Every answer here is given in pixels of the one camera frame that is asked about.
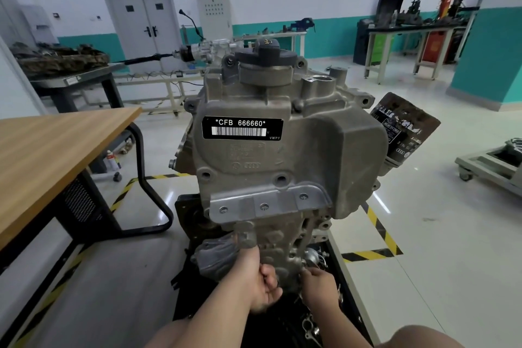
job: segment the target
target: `oil filler cap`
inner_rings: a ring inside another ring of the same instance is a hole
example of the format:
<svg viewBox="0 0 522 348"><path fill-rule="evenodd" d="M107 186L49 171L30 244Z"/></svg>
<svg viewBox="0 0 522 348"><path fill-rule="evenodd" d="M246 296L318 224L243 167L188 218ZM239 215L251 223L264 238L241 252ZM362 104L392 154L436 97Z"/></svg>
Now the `oil filler cap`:
<svg viewBox="0 0 522 348"><path fill-rule="evenodd" d="M254 48L238 49L234 53L241 63L249 63L261 67L293 66L297 62L297 53L289 50L281 50L279 42L275 39L260 38Z"/></svg>

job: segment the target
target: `teal and white pillar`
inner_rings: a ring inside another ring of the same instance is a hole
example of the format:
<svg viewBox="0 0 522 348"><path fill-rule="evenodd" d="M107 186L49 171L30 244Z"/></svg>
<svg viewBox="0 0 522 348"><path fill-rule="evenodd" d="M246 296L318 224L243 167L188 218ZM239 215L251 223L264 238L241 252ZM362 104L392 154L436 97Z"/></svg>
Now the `teal and white pillar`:
<svg viewBox="0 0 522 348"><path fill-rule="evenodd" d="M448 95L522 110L522 0L483 0Z"/></svg>

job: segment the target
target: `person's left hand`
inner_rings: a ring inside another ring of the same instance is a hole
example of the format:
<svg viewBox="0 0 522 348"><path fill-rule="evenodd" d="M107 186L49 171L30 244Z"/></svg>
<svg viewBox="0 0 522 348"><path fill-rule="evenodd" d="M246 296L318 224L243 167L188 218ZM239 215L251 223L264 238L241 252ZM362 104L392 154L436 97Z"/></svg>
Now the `person's left hand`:
<svg viewBox="0 0 522 348"><path fill-rule="evenodd" d="M241 249L231 272L246 283L251 300L251 312L265 310L279 300L283 294L283 289L277 287L274 266L260 263L257 246L251 249Z"/></svg>

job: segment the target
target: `black oil filter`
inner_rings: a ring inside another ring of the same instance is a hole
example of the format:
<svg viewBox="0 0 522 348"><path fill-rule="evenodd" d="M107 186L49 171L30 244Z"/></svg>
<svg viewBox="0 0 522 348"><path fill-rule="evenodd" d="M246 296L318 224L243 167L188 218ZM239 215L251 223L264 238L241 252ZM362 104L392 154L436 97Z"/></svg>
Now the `black oil filter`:
<svg viewBox="0 0 522 348"><path fill-rule="evenodd" d="M388 133L388 159L400 166L437 129L440 121L411 102L387 93L371 115Z"/></svg>

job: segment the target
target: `barcode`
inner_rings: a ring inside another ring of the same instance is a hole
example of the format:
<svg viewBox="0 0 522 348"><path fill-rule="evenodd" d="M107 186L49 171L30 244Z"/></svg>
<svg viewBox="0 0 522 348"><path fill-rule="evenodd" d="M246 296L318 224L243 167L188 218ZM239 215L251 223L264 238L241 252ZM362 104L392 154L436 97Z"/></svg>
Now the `barcode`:
<svg viewBox="0 0 522 348"><path fill-rule="evenodd" d="M212 135L266 136L266 128L252 127L212 127Z"/></svg>

